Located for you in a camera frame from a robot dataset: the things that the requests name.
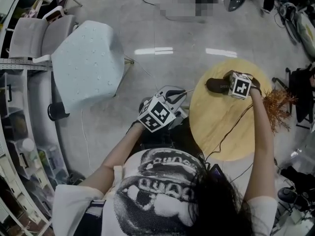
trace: floor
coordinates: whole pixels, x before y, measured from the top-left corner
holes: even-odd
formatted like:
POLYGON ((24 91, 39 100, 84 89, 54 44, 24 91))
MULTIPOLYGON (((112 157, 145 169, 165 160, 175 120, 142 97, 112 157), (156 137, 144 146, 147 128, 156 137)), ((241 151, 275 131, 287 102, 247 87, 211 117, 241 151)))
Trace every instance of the floor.
MULTIPOLYGON (((119 35, 125 54, 138 63, 128 72, 117 96, 71 113, 59 121, 62 146, 71 169, 88 176, 124 136, 136 119, 142 98, 152 96, 157 88, 175 85, 193 89, 202 74, 214 64, 232 56, 257 64, 269 78, 284 78, 286 67, 296 69, 309 64, 301 45, 294 46, 285 29, 277 26, 280 18, 275 10, 263 18, 259 7, 263 0, 247 0, 234 12, 227 12, 223 0, 208 6, 200 17, 194 17, 194 0, 146 0, 158 3, 155 7, 141 0, 78 0, 83 7, 69 1, 69 13, 82 23, 94 20, 110 25, 119 35), (217 49, 217 55, 206 53, 206 48, 217 49), (148 76, 145 68, 152 74, 148 76)), ((291 130, 275 135, 275 158, 281 164, 290 157, 307 131, 295 127, 295 116, 290 120, 291 130)), ((239 176, 252 163, 253 155, 242 160, 219 163, 230 178, 239 176)), ((241 193, 245 192, 251 171, 235 181, 241 193)), ((277 179, 277 186, 283 179, 277 179)))

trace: round wooden table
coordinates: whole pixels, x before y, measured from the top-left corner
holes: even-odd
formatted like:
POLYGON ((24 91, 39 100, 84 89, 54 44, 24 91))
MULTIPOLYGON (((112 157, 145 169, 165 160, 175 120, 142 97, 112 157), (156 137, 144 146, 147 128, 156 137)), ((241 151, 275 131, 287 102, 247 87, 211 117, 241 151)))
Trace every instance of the round wooden table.
MULTIPOLYGON (((271 90, 270 80, 253 63, 244 59, 228 59, 210 68, 199 80, 190 102, 189 123, 192 135, 205 153, 219 150, 219 143, 230 131, 242 112, 252 103, 248 96, 239 100, 227 95, 209 92, 205 86, 209 78, 223 78, 230 70, 250 73, 260 82, 264 95, 271 90)), ((233 161, 254 152, 253 110, 249 109, 221 144, 221 153, 212 158, 233 161)))

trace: long black hair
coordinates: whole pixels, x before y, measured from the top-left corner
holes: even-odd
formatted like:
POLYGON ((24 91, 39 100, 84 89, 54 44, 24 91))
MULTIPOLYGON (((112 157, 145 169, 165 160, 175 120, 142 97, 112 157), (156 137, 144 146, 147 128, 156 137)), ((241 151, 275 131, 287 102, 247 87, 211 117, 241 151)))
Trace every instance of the long black hair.
POLYGON ((253 235, 250 208, 227 178, 203 169, 192 190, 189 213, 194 224, 188 235, 253 235))

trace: black chair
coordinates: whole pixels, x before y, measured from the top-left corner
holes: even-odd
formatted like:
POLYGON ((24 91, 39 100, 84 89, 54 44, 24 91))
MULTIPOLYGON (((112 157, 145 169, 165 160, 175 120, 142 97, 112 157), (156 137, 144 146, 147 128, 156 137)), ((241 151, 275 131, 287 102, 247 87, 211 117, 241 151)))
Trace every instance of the black chair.
MULTIPOLYGON (((314 121, 314 97, 313 91, 315 88, 311 86, 310 78, 315 76, 315 67, 312 68, 310 64, 306 69, 298 68, 296 71, 291 72, 289 68, 285 69, 285 72, 289 76, 289 85, 287 86, 279 78, 272 78, 272 82, 278 82, 288 93, 296 97, 295 109, 297 122, 300 123, 303 120, 308 121, 311 125, 314 121)), ((292 104, 289 107, 290 114, 292 113, 292 104)), ((303 125, 296 124, 298 127, 310 129, 303 125)))

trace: dried plant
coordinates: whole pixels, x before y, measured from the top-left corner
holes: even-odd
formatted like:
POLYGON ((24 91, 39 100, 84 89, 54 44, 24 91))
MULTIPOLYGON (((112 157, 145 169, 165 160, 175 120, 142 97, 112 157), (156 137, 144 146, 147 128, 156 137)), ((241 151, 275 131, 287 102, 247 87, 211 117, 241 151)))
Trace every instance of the dried plant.
POLYGON ((294 104, 295 97, 292 97, 284 89, 272 89, 266 93, 263 103, 270 121, 273 133, 277 133, 278 129, 284 127, 287 131, 290 126, 286 123, 291 114, 286 110, 287 104, 294 104))

